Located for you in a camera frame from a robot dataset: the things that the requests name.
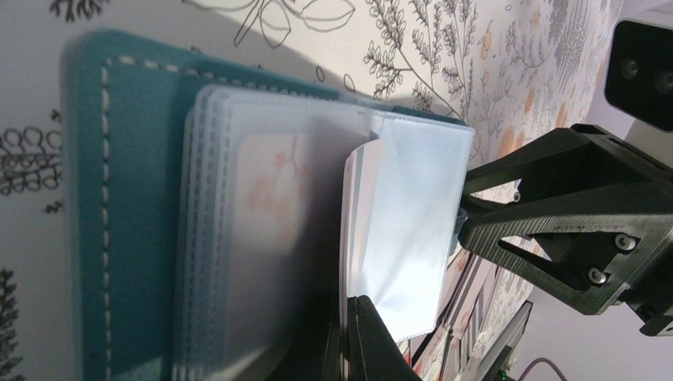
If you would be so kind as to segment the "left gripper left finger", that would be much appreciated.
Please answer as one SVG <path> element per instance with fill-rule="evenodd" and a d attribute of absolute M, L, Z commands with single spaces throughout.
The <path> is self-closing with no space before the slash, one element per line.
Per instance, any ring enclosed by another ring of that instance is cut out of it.
<path fill-rule="evenodd" d="M 269 380 L 340 379 L 339 304 L 335 294 L 320 294 L 302 311 L 287 354 Z"/>

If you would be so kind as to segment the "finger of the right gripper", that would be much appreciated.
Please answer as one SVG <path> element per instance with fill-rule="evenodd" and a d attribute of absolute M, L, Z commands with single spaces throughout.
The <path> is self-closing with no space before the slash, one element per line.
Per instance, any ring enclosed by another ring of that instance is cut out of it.
<path fill-rule="evenodd" d="M 459 240 L 581 314 L 624 302 L 652 317 L 672 303 L 672 193 L 653 183 L 476 214 Z"/>
<path fill-rule="evenodd" d="M 654 183 L 672 194 L 672 169 L 612 133 L 574 124 L 553 129 L 500 159 L 468 171 L 463 187 L 465 210 L 498 210 L 501 202 L 476 193 L 517 180 L 522 202 L 631 183 Z"/>

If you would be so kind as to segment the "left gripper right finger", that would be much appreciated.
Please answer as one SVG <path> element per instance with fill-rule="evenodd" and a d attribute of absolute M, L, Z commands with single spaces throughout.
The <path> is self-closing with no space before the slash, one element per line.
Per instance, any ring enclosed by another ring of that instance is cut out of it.
<path fill-rule="evenodd" d="M 347 342 L 350 380 L 416 379 L 366 295 L 348 299 Z"/>

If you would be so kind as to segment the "teal card holder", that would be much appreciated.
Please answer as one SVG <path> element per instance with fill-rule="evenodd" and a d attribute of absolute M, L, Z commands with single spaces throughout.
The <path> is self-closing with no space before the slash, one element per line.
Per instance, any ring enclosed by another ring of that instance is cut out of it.
<path fill-rule="evenodd" d="M 414 380 L 475 136 L 112 29 L 61 112 L 77 380 Z"/>

